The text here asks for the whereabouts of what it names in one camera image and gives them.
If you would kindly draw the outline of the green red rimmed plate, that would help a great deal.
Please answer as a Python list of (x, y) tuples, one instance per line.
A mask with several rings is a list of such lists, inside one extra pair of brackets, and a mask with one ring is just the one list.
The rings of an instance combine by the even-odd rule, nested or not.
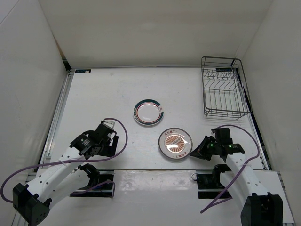
[(164, 110), (160, 102), (144, 99), (134, 106), (133, 116), (135, 121), (143, 126), (154, 126), (162, 121)]

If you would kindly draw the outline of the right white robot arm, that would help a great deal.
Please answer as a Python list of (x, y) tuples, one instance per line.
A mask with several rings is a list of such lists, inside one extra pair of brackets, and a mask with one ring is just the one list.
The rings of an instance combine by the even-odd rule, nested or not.
[(281, 226), (283, 224), (283, 200), (273, 194), (258, 179), (249, 162), (258, 158), (247, 158), (243, 147), (233, 143), (230, 135), (231, 124), (221, 125), (211, 130), (198, 147), (190, 153), (191, 157), (210, 161), (216, 155), (224, 163), (213, 169), (211, 182), (216, 188), (224, 189), (201, 210), (226, 202), (220, 197), (228, 192), (241, 208), (240, 221), (244, 226)]

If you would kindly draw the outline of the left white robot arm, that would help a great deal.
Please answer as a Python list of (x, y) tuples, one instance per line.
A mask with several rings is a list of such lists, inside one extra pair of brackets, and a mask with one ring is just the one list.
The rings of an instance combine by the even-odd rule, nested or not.
[(26, 185), (19, 183), (13, 188), (13, 206), (29, 225), (40, 224), (55, 204), (76, 190), (98, 185), (99, 171), (83, 161), (115, 154), (118, 136), (114, 124), (104, 120), (96, 130), (80, 134), (59, 157), (57, 165), (48, 167)]

